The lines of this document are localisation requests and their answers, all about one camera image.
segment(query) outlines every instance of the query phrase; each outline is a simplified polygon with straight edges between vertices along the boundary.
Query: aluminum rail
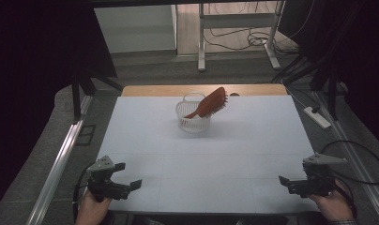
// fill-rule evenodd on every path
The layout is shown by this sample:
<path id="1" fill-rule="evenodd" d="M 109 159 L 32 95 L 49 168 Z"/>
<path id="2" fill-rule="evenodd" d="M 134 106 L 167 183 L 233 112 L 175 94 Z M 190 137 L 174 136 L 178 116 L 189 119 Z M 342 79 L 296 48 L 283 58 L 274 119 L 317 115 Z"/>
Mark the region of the aluminum rail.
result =
<path id="1" fill-rule="evenodd" d="M 324 115 L 327 117 L 327 120 L 329 120 L 330 124 L 332 125 L 333 131 L 336 137 L 339 140 L 349 140 L 345 132 L 343 131 L 340 122 L 333 120 L 333 118 L 330 116 L 330 113 L 326 108 L 325 99 L 323 97 L 320 97 L 316 93 L 313 93 L 313 94 L 315 95 L 317 100 L 322 103 L 321 110 L 323 111 Z M 373 182 L 373 178 L 371 177 L 371 174 L 368 172 L 367 168 L 363 164 L 359 155 L 356 153 L 356 149 L 354 148 L 354 146 L 349 143 L 343 143 L 342 147 L 343 147 L 343 152 L 345 156 L 347 157 L 348 162 L 352 166 L 356 176 L 361 180 Z M 379 187 L 371 186 L 371 185 L 362 185 L 362 187 L 364 188 L 365 192 L 369 196 L 371 203 L 373 204 L 377 214 L 379 215 Z"/>
<path id="2" fill-rule="evenodd" d="M 68 135 L 60 148 L 58 156 L 55 159 L 54 165 L 49 173 L 49 176 L 44 183 L 44 186 L 38 196 L 37 202 L 35 203 L 32 213 L 29 219 L 26 221 L 27 225 L 41 224 L 44 216 L 46 215 L 47 209 L 49 208 L 50 202 L 52 201 L 54 192 L 60 181 L 61 175 L 67 165 L 70 152 L 75 144 L 76 138 L 81 131 L 83 120 L 87 113 L 90 102 L 93 98 L 90 96 L 85 96 L 82 101 L 82 116 L 77 124 L 71 125 L 68 131 Z"/>

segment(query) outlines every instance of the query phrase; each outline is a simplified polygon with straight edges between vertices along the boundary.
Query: wall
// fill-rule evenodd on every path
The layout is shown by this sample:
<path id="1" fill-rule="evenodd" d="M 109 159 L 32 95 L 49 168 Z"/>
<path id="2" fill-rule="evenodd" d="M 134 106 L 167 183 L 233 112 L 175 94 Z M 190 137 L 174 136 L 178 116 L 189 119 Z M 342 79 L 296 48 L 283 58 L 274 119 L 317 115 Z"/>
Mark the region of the wall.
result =
<path id="1" fill-rule="evenodd" d="M 172 6 L 96 8 L 110 53 L 175 50 Z"/>

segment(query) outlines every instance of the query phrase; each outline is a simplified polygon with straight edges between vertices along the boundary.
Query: brown hairbrush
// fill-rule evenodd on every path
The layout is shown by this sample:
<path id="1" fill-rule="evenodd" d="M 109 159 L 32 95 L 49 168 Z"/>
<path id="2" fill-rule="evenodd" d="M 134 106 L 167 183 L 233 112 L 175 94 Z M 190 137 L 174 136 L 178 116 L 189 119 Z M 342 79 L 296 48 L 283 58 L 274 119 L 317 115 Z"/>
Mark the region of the brown hairbrush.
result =
<path id="1" fill-rule="evenodd" d="M 219 87 L 210 95 L 202 99 L 195 112 L 185 116 L 184 118 L 191 119 L 195 115 L 199 115 L 201 118 L 209 117 L 224 108 L 226 102 L 227 96 L 225 95 L 225 89 L 224 87 Z"/>

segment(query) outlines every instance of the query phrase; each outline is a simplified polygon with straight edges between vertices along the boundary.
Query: white tabletop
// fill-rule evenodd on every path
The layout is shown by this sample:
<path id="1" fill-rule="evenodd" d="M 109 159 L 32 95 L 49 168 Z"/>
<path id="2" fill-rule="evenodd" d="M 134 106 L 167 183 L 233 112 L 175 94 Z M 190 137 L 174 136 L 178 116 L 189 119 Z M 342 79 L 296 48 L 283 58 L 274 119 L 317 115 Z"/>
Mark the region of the white tabletop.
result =
<path id="1" fill-rule="evenodd" d="M 179 127 L 181 97 L 120 97 L 99 158 L 126 163 L 112 180 L 140 189 L 110 208 L 146 213 L 295 213 L 317 210 L 291 195 L 278 175 L 305 179 L 313 154 L 290 96 L 229 97 L 210 128 Z"/>

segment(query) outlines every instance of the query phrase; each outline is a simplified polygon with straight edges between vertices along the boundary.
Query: white basket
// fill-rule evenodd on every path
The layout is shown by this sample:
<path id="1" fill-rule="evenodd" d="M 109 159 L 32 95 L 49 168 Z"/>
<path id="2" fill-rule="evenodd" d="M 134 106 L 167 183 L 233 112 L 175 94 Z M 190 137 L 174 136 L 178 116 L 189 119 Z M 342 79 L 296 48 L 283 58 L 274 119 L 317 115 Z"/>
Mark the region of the white basket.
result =
<path id="1" fill-rule="evenodd" d="M 183 100 L 178 102 L 175 106 L 175 112 L 178 118 L 178 125 L 188 133 L 200 133 L 210 125 L 210 117 L 201 118 L 198 115 L 193 117 L 192 119 L 184 118 L 188 114 L 193 113 L 197 108 L 201 101 L 188 101 L 186 100 L 186 96 L 191 94 L 198 94 L 205 98 L 205 95 L 201 92 L 188 92 Z"/>

